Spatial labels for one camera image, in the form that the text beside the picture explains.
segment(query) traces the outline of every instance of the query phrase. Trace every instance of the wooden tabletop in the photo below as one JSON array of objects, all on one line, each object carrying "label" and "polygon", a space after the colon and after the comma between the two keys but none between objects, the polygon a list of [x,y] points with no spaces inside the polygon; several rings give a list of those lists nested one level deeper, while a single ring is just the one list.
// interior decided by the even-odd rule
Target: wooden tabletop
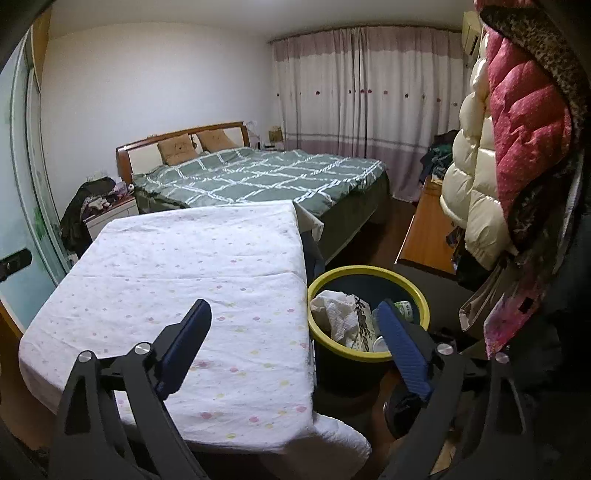
[{"label": "wooden tabletop", "polygon": [[398,262],[445,277],[454,277],[453,248],[445,240],[454,227],[441,209],[440,196],[441,185],[433,183],[429,177],[425,181]]}]

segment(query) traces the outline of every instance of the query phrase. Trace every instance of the silver screw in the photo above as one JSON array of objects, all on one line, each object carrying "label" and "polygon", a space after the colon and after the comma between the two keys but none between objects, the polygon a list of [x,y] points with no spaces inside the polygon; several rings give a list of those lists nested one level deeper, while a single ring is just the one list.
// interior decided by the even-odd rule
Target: silver screw
[{"label": "silver screw", "polygon": [[92,358],[92,352],[85,350],[80,355],[78,355],[78,361],[85,364],[88,360]]},{"label": "silver screw", "polygon": [[148,353],[150,351],[151,347],[152,346],[146,342],[138,343],[134,348],[134,352],[137,353],[138,355],[145,355],[146,353]]},{"label": "silver screw", "polygon": [[442,355],[451,355],[453,353],[453,347],[448,343],[440,343],[437,345],[437,351]]},{"label": "silver screw", "polygon": [[508,364],[509,363],[509,355],[503,352],[499,352],[495,355],[495,360],[500,364]]}]

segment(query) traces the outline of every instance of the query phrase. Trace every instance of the white wall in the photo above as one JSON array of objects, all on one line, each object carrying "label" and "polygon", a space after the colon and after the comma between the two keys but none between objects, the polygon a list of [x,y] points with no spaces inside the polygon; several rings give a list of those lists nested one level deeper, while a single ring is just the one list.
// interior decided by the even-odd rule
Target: white wall
[{"label": "white wall", "polygon": [[116,176],[115,148],[230,121],[271,125],[271,50],[262,38],[187,24],[109,25],[50,40],[41,129],[61,216],[86,177]]}]

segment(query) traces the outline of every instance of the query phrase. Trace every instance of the curtain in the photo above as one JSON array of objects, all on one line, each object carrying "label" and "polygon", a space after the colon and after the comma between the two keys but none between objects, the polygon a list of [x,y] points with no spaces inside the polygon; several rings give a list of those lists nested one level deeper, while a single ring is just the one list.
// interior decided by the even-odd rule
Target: curtain
[{"label": "curtain", "polygon": [[382,160],[394,197],[417,200],[420,158],[459,128],[461,35],[342,28],[273,42],[277,115],[289,150]]}]

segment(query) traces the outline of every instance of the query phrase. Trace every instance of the cream puffer jacket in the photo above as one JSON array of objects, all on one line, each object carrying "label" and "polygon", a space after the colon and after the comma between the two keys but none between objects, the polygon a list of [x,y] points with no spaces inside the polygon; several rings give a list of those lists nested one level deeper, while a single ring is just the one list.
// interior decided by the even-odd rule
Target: cream puffer jacket
[{"label": "cream puffer jacket", "polygon": [[453,163],[441,187],[441,208],[466,230],[466,249],[487,270],[511,249],[509,230],[496,188],[495,143],[488,109],[489,83],[486,61],[488,35],[480,42],[479,58],[460,109],[460,126],[453,143]]}]

